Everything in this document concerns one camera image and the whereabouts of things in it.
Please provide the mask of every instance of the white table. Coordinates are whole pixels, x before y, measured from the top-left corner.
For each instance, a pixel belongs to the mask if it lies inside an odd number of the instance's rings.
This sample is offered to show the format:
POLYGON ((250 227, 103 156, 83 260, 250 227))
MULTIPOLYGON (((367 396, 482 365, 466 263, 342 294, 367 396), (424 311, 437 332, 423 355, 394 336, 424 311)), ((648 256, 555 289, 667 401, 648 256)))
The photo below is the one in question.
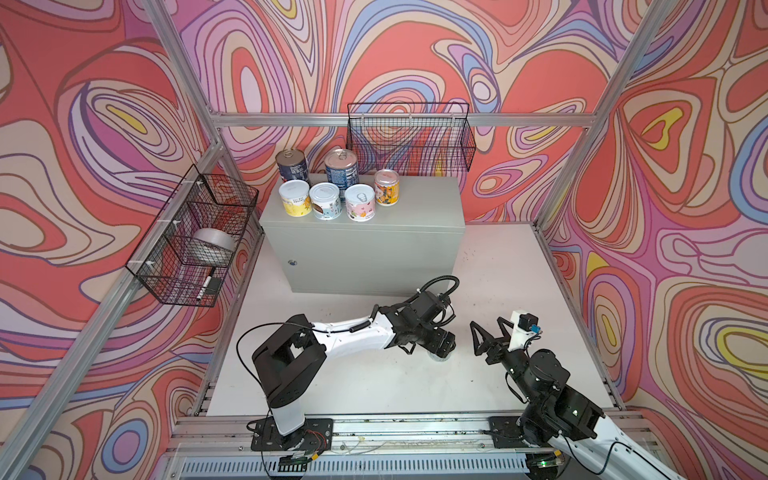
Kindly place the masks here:
MULTIPOLYGON (((539 317, 542 338, 530 348, 555 352, 571 372, 568 385, 601 408, 612 407, 603 380, 531 227, 469 225, 454 274, 461 280, 451 295, 456 319, 446 329, 456 335, 456 350, 436 362, 421 347, 407 356, 401 349, 369 351, 326 360, 302 396, 306 414, 417 412, 497 412, 524 406, 507 390, 501 365, 488 366, 472 352, 469 322, 500 336, 496 318, 513 310, 539 317)), ((304 313, 312 321, 359 318, 374 303, 391 305, 402 297, 292 293, 268 241, 264 242, 243 301, 233 339, 214 389, 211 415, 266 415, 264 394, 243 369, 235 342, 250 327, 283 322, 304 313)), ((240 343, 243 360, 255 372, 250 355, 277 327, 264 327, 240 343)))

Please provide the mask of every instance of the cabinet top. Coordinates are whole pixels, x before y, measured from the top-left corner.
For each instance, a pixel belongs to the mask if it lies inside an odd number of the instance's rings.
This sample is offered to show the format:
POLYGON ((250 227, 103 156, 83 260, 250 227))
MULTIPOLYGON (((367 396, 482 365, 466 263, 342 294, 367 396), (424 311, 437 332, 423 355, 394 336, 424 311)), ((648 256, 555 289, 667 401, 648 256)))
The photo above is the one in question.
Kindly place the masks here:
MULTIPOLYGON (((312 185, 327 181, 325 174, 311 174, 312 185)), ((360 175, 360 183, 373 186, 373 175, 360 175)), ((376 205, 376 215, 366 222, 355 222, 342 213, 334 220, 320 220, 310 212, 291 217, 283 208, 278 189, 270 199, 259 222, 263 227, 329 228, 337 230, 407 230, 464 232, 464 211, 454 177, 400 177, 400 199, 395 205, 376 205)))

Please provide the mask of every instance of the can lid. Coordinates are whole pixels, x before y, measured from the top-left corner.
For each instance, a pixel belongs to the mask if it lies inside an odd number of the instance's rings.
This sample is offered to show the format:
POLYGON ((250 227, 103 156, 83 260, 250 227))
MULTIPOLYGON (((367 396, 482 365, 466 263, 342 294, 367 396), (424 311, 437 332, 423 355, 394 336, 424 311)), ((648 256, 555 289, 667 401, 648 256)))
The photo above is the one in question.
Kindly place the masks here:
POLYGON ((332 202, 339 198, 339 188, 329 182, 322 182, 310 188, 310 198, 316 202, 332 202))
POLYGON ((385 168, 376 172, 374 180, 379 185, 394 185, 400 181, 400 176, 396 171, 385 168))
POLYGON ((376 195, 373 193, 373 188, 370 185, 357 184, 348 187, 344 191, 344 198, 346 198, 347 203, 367 204, 376 198, 376 195))
POLYGON ((289 149, 277 152, 275 160, 278 164, 286 167, 292 167, 293 165, 300 164, 304 161, 304 152, 297 149, 289 149))
POLYGON ((357 155, 351 150, 337 147, 333 148, 323 157, 323 162, 326 164, 326 167, 336 169, 349 168, 357 163, 357 155))
POLYGON ((278 189, 283 198, 301 198, 306 197, 310 192, 310 185, 304 180, 288 180, 280 185, 278 189))

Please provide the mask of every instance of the cabinet door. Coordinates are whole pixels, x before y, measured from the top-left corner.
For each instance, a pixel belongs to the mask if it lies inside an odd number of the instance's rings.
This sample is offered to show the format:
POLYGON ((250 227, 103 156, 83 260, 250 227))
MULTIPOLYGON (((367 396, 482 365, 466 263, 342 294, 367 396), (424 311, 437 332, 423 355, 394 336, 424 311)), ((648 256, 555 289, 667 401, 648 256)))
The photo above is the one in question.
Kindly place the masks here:
POLYGON ((266 236, 291 289, 305 293, 410 296, 448 275, 462 234, 270 228, 266 236))

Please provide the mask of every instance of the yellow can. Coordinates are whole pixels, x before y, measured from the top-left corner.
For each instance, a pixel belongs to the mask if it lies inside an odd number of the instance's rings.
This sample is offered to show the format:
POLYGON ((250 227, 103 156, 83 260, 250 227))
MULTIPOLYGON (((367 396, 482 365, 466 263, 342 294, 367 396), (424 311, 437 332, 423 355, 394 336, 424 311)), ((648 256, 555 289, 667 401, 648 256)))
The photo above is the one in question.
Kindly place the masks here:
POLYGON ((283 207, 291 217, 303 217, 312 211, 310 185, 304 180, 288 180, 278 190, 283 207))
POLYGON ((376 203, 394 205, 400 199, 400 176, 394 170, 384 169, 376 172, 373 178, 376 190, 376 203))

